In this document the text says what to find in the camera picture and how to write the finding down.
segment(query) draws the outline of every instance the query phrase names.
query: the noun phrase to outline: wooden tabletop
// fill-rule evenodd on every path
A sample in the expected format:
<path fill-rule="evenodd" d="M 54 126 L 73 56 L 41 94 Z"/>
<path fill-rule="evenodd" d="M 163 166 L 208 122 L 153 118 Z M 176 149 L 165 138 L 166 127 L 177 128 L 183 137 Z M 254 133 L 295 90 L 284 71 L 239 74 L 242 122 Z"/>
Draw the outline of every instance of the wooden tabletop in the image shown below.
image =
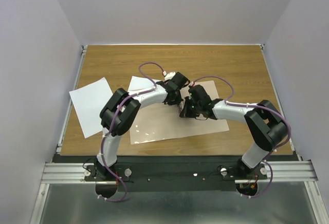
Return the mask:
<path fill-rule="evenodd" d="M 233 102 L 270 100 L 278 109 L 266 65 L 259 46 L 200 45 L 122 45 L 88 46 L 78 88 L 106 77 L 111 90 L 127 89 L 132 76 L 141 77 L 138 66 L 147 61 L 159 63 L 167 72 L 180 71 L 190 80 L 217 75 L 235 88 Z M 161 71 L 153 65 L 143 70 L 155 79 Z M 221 98 L 230 95 L 230 88 L 214 80 Z M 253 142 L 246 124 L 228 120 L 230 131 L 170 139 L 145 144 L 130 144 L 130 135 L 122 136 L 119 155 L 242 155 Z M 96 155 L 101 133 L 84 138 L 74 107 L 68 120 L 61 155 Z M 276 154 L 292 154 L 289 144 Z"/>

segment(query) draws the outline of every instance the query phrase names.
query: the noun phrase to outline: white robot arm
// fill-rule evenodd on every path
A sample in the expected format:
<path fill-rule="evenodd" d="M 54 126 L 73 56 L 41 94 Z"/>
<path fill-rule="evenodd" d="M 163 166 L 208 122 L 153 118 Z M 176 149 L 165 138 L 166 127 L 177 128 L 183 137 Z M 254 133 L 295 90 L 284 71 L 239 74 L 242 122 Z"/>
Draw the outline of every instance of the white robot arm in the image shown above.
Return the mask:
<path fill-rule="evenodd" d="M 259 163 L 288 134 L 288 127 L 270 101 L 252 103 L 246 106 L 223 99 L 211 100 L 201 85 L 190 86 L 190 96 L 185 98 L 181 117 L 197 117 L 202 114 L 210 119 L 227 119 L 247 123 L 254 143 L 237 162 L 245 174 L 250 174 Z"/>
<path fill-rule="evenodd" d="M 138 92 L 145 92 L 149 90 L 147 89 L 141 89 L 139 91 L 131 91 L 129 92 L 129 95 L 133 95 Z M 152 92 L 148 92 L 145 94 L 137 95 L 135 97 L 132 97 L 135 101 L 137 101 L 140 106 L 139 109 L 142 109 L 144 107 L 150 106 L 155 103 L 163 103 L 166 100 L 168 93 L 167 91 L 157 84 L 156 88 Z M 103 128 L 103 136 L 105 136 L 108 133 L 108 128 Z M 109 134 L 105 138 L 104 146 L 103 146 L 103 153 L 104 158 L 108 166 L 112 166 L 117 161 L 117 151 L 119 148 L 119 143 L 121 140 L 121 135 L 115 135 L 112 136 Z M 97 155 L 98 161 L 104 166 L 103 160 L 101 159 L 101 151 Z"/>

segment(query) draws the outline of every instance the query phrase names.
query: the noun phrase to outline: gray wall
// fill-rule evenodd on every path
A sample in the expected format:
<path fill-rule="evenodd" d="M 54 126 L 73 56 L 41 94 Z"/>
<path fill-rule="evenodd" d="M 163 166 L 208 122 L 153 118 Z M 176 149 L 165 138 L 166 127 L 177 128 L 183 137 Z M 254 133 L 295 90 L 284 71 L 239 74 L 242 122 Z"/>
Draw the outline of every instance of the gray wall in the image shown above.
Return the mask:
<path fill-rule="evenodd" d="M 290 0 L 58 1 L 82 44 L 256 44 Z"/>
<path fill-rule="evenodd" d="M 0 1 L 0 223 L 29 223 L 81 47 L 57 0 Z"/>
<path fill-rule="evenodd" d="M 265 57 L 293 142 L 311 159 L 329 209 L 329 0 L 291 0 L 268 42 Z"/>

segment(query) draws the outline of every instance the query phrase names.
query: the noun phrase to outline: purple cable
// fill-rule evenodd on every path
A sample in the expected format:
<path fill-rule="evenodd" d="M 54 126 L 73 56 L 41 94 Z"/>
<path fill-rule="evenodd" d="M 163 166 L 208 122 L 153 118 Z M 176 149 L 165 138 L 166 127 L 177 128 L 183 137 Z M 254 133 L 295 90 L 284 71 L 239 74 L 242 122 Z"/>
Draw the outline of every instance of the purple cable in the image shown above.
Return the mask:
<path fill-rule="evenodd" d="M 156 65 L 158 67 L 160 67 L 161 71 L 164 72 L 165 70 L 162 68 L 162 66 L 160 66 L 158 63 L 155 63 L 155 62 L 145 62 L 143 64 L 141 64 L 139 67 L 138 67 L 138 70 L 140 72 L 140 74 L 142 74 L 145 78 L 147 78 L 148 80 L 150 80 L 154 86 L 156 86 L 156 83 L 153 81 L 153 79 L 151 79 L 149 76 L 147 76 L 141 69 L 142 66 L 144 65 L 148 65 L 148 64 L 153 64 L 153 65 Z"/>
<path fill-rule="evenodd" d="M 146 64 L 154 64 L 154 65 L 157 65 L 158 67 L 160 67 L 161 68 L 161 70 L 162 70 L 162 72 L 164 72 L 164 69 L 159 65 L 159 64 L 157 64 L 157 63 L 155 63 L 155 62 L 146 62 L 146 63 L 143 63 L 143 64 L 141 64 L 140 66 L 139 66 L 139 72 L 144 76 L 144 77 L 146 77 L 147 79 L 149 79 L 153 84 L 154 84 L 154 86 L 156 86 L 156 83 L 150 78 L 150 77 L 148 77 L 146 74 L 144 74 L 143 72 L 142 72 L 142 70 L 140 69 L 143 65 L 146 65 Z M 119 181 L 120 181 L 120 183 L 122 183 L 122 185 L 123 185 L 123 187 L 124 187 L 124 195 L 120 198 L 120 199 L 109 199 L 109 198 L 106 198 L 105 199 L 105 197 L 103 197 L 103 196 L 100 196 L 99 195 L 99 197 L 101 198 L 101 199 L 104 199 L 104 200 L 106 200 L 106 201 L 109 201 L 109 202 L 121 202 L 121 201 L 123 201 L 124 199 L 125 199 L 125 197 L 126 197 L 126 195 L 127 195 L 127 193 L 128 193 L 128 188 L 127 188 L 127 186 L 126 186 L 126 184 L 124 183 L 124 181 L 118 176 L 118 175 L 116 175 L 108 166 L 107 166 L 107 163 L 106 163 L 106 161 L 105 161 L 105 157 L 104 157 L 104 143 L 105 143 L 105 140 L 106 140 L 106 138 L 107 138 L 107 136 L 109 136 L 110 134 L 111 134 L 111 132 L 112 132 L 112 130 L 113 130 L 113 126 L 114 126 L 114 121 L 115 121 L 115 119 L 117 118 L 117 116 L 118 116 L 118 114 L 119 114 L 119 112 L 120 112 L 120 110 L 121 110 L 121 108 L 123 107 L 123 105 L 124 105 L 124 103 L 129 99 L 129 98 L 131 98 L 131 97 L 135 97 L 135 96 L 137 96 L 137 95 L 140 95 L 140 94 L 146 94 L 146 93 L 150 93 L 150 92 L 152 92 L 152 91 L 154 91 L 154 88 L 152 88 L 152 89 L 148 89 L 148 90 L 145 90 L 145 91 L 142 91 L 142 92 L 139 92 L 139 93 L 134 93 L 134 94 L 132 94 L 132 95 L 129 95 L 129 96 L 127 96 L 126 98 L 124 98 L 123 100 L 122 100 L 122 102 L 118 105 L 118 107 L 117 107 L 117 110 L 115 111 L 115 113 L 114 113 L 114 116 L 113 116 L 113 119 L 112 119 L 112 122 L 111 122 L 111 124 L 110 124 L 110 126 L 109 126 L 109 129 L 108 129 L 108 132 L 105 134 L 105 136 L 103 137 L 103 139 L 102 139 L 102 142 L 101 142 L 101 158 L 102 158 L 102 162 L 103 162 L 103 164 L 104 164 L 104 166 L 105 166 L 105 168 L 116 178 L 116 179 L 118 179 Z"/>
<path fill-rule="evenodd" d="M 223 78 L 218 77 L 218 76 L 210 75 L 210 76 L 204 76 L 204 77 L 198 78 L 198 79 L 196 79 L 196 80 L 193 81 L 193 85 L 195 84 L 196 81 L 199 81 L 200 79 L 205 79 L 205 78 L 216 78 L 216 79 L 220 79 L 220 80 L 224 81 L 225 83 L 227 83 L 228 86 L 231 87 L 232 93 L 231 93 L 231 95 L 230 95 L 229 97 L 225 98 L 225 102 L 226 102 L 227 100 L 229 100 L 231 97 L 234 96 L 234 94 L 235 94 L 235 90 L 234 90 L 233 85 L 232 85 L 230 82 L 228 82 L 226 79 L 223 79 Z"/>

